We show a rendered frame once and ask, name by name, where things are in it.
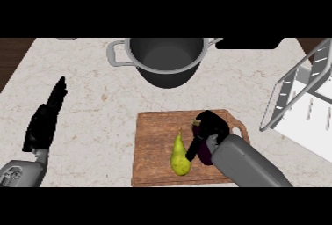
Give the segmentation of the brown wooden cutting board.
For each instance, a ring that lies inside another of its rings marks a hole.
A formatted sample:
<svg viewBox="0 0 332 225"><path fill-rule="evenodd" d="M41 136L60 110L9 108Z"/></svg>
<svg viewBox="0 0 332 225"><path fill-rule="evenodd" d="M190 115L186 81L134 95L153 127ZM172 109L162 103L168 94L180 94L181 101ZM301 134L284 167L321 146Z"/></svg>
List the brown wooden cutting board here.
<svg viewBox="0 0 332 225"><path fill-rule="evenodd" d="M200 110L140 112L135 120L132 186L208 185L231 180L214 166L194 157L187 175L178 176L169 165L174 139L181 134L184 147L193 140L192 125Z"/></svg>

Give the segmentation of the dark purple eggplant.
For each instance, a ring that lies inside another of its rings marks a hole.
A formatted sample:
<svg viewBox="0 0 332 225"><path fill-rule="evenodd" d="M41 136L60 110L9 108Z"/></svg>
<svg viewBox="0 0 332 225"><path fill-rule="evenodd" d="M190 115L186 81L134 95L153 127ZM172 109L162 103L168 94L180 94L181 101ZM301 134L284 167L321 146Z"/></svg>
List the dark purple eggplant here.
<svg viewBox="0 0 332 225"><path fill-rule="evenodd" d="M193 122L192 122L192 133L193 133L193 135L197 135L197 132L199 132L199 121L193 120ZM208 145L206 145L205 142L202 142L199 150L197 150L197 158L199 158L199 161L205 165L212 165L209 148L208 148Z"/></svg>

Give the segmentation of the green pear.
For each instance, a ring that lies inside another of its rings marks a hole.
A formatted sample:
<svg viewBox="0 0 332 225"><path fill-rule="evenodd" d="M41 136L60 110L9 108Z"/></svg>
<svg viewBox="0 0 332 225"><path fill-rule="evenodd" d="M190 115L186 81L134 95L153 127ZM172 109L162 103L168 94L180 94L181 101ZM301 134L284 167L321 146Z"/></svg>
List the green pear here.
<svg viewBox="0 0 332 225"><path fill-rule="evenodd" d="M186 176L190 170L192 162L186 158L187 150L184 148L184 143L181 140L181 132L177 132L174 139L172 153L169 157L169 165L174 173L178 176Z"/></svg>

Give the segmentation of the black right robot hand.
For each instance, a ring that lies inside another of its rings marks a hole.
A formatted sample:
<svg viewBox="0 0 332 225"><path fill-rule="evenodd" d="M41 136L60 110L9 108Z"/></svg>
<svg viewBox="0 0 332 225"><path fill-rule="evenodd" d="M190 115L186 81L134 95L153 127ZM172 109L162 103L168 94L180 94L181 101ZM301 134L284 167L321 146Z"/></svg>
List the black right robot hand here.
<svg viewBox="0 0 332 225"><path fill-rule="evenodd" d="M209 110L203 111L196 120L199 123L199 131L193 137L193 141L190 143L186 158L189 161L194 159L197 150L202 146L202 143L208 140L211 135L217 135L217 144L220 144L224 138L230 135L230 127L224 119Z"/></svg>

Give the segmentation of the grey metal pot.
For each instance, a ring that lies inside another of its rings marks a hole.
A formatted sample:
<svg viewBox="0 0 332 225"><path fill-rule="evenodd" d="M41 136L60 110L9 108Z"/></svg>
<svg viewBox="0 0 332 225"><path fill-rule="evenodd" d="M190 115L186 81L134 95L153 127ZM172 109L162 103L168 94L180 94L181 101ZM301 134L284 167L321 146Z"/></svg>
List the grey metal pot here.
<svg viewBox="0 0 332 225"><path fill-rule="evenodd" d="M125 38L106 48L107 62L113 67L134 66L155 87L172 89L194 75L209 47L222 38ZM115 46L124 44L128 62L115 60Z"/></svg>

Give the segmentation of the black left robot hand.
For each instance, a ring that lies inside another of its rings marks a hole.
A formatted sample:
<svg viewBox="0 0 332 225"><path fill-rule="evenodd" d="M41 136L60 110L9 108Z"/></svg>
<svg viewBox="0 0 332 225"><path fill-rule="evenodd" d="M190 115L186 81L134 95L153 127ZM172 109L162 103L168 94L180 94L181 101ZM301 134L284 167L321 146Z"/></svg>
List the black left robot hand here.
<svg viewBox="0 0 332 225"><path fill-rule="evenodd" d="M50 147L56 132L59 110L66 94L65 77L62 77L50 92L47 103L40 105L31 117L22 147L23 152L32 152L35 149L47 149Z"/></svg>

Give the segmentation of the black appliance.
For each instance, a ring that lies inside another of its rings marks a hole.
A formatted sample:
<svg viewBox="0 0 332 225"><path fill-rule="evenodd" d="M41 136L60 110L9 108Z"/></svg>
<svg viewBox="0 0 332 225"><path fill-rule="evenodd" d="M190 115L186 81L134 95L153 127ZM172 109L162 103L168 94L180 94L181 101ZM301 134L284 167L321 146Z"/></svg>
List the black appliance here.
<svg viewBox="0 0 332 225"><path fill-rule="evenodd" d="M276 49L282 38L224 38L215 44L217 49Z"/></svg>

